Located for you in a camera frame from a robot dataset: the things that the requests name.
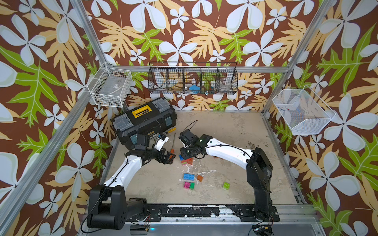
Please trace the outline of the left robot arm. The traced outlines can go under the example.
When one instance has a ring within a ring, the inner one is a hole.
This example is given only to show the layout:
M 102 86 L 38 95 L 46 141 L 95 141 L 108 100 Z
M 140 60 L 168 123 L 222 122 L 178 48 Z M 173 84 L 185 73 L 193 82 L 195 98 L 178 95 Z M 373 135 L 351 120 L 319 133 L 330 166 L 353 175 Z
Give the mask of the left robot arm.
M 135 147 L 125 153 L 125 159 L 115 174 L 90 191 L 89 210 L 85 218 L 88 228 L 121 230 L 132 218 L 147 219 L 148 203 L 145 198 L 126 198 L 126 189 L 135 174 L 147 163 L 156 160 L 168 164 L 175 154 L 163 147 L 169 138 L 164 134 L 149 148 L 150 138 L 141 135 Z

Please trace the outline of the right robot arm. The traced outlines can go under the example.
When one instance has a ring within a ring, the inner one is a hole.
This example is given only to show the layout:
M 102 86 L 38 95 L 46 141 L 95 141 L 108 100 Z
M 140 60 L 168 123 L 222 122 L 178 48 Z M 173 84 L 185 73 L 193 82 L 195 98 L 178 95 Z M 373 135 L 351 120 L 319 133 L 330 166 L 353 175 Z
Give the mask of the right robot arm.
M 236 147 L 206 134 L 197 137 L 189 129 L 180 133 L 179 140 L 183 144 L 180 148 L 183 159 L 198 157 L 200 154 L 216 156 L 246 170 L 247 182 L 254 189 L 255 217 L 260 220 L 270 218 L 272 208 L 270 183 L 273 165 L 263 149 L 256 147 L 251 150 Z

